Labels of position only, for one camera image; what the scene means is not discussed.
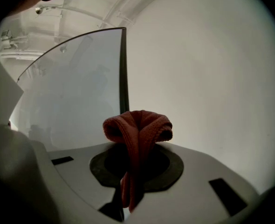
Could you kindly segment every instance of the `black panel edge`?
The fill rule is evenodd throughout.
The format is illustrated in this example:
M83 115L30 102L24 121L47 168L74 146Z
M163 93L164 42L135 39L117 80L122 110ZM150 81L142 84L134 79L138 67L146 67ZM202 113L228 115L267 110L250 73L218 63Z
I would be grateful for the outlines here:
M58 164L61 164L61 163L70 162L72 160L74 160L74 159L71 158L70 156L68 156L68 157L63 157L63 158L59 158L59 159L53 159L52 163L54 165L58 165Z
M124 212L122 206L120 186L116 187L112 202L105 204L98 211L107 215L110 218L115 219L116 221L124 221Z
M120 114L129 111L128 83L127 83L127 54L126 28L122 29L120 47L120 76L119 76Z
M92 34L92 33L96 33L96 32L103 32L103 31L109 31L109 30L118 30L118 29L121 29L122 31L126 30L126 28L123 28L123 27L120 27L120 28L107 28L107 29L102 29L102 30L96 30L96 31L92 31L92 32L87 32L87 33L84 33L84 34L81 34L81 35L78 35L78 36L75 36L75 37L72 37L56 46L54 46L53 48L49 49L47 52L43 53L42 56L38 57L35 61L33 61L22 73L21 75L17 78L17 83L18 81L20 80L20 77L26 72L27 69L29 69L37 60L39 60L41 57L43 57L44 55L46 55L48 52L52 51L53 49L59 47L59 46L62 46L64 43L67 43L73 39L76 39L76 38L79 38L81 36L84 36L84 35L89 35L89 34Z
M225 206L230 216L234 216L247 207L247 204L222 178L209 181L209 184Z

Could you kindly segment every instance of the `microfiber cloth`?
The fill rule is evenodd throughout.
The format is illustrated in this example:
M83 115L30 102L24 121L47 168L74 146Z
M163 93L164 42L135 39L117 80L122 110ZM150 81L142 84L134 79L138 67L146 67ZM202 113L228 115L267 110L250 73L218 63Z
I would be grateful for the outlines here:
M106 137L127 146L130 167L121 180L123 207L132 212L143 197L143 169L155 142L172 138L172 124L162 114L127 111L104 121Z

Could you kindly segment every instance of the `ceiling pipe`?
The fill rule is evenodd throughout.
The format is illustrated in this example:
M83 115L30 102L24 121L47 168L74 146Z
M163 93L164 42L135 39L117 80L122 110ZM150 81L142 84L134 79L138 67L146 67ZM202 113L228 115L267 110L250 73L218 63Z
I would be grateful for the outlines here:
M38 55L22 55L22 54L8 54L8 55L1 55L1 58L15 58L17 60L30 60L30 61L35 61L37 60L40 56Z
M28 39L28 36L26 35L21 35L21 36L16 36L16 37L12 37L11 40L19 40L19 39Z
M84 14L84 15L87 15L89 17L92 17L98 21L101 21L102 23L106 24L106 25L109 25L109 26L112 26L112 27L116 27L114 26L113 24L110 24L108 23L107 21L103 20L101 16L97 16L96 14L93 14L93 13L90 13L88 11L85 11L85 10L81 10L81 9L78 9L78 8L75 8L75 7L56 7L56 6L39 6L35 9L35 12L38 14L38 15L41 15L43 14L43 10L49 10L49 9L59 9L59 10L62 10L62 11L71 11L71 12L76 12L76 13L81 13L81 14Z
M42 56L44 51L36 51L36 50L3 50L0 51L0 55L35 55Z

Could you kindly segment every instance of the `white surface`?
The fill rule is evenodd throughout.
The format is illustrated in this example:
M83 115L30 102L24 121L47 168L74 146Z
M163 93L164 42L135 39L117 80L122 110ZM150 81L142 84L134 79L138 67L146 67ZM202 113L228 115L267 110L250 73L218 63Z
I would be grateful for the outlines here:
M11 116L18 130L47 151L107 142L102 124L120 114L121 32L81 36L32 64L18 82L24 95Z
M145 193L128 217L128 224L213 224L230 217L209 181L224 181L247 203L258 195L248 182L209 155L162 143L184 163L182 176L166 191Z
M229 213L209 184L209 181L218 178L223 178L248 205L258 198L248 182L211 156L170 143L161 145L181 157L184 163L182 176L168 190L145 193L126 223L212 224L229 218ZM97 210L111 202L115 189L101 186L91 173L89 163L110 146L111 143L108 143L49 153L50 159L66 156L74 159L55 168L67 185Z
M117 224L70 189L56 171L43 144L2 126L0 181L50 223Z
M156 0L128 34L130 109L259 192L275 184L275 22L258 0Z
M78 148L49 152L49 158L59 159L72 157L74 160L55 165L56 170L67 185L96 210L113 199L115 188L102 186L90 170L90 162L97 154L106 151L112 143L96 145L89 148Z

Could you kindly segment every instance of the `white wall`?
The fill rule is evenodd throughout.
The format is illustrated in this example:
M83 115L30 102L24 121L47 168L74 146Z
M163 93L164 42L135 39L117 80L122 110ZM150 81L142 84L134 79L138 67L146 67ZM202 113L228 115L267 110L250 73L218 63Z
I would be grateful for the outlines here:
M259 192L275 184L275 22L258 0L156 0L128 34L131 110Z
M18 77L33 61L16 60L14 58L4 59L3 66L11 78L17 82Z

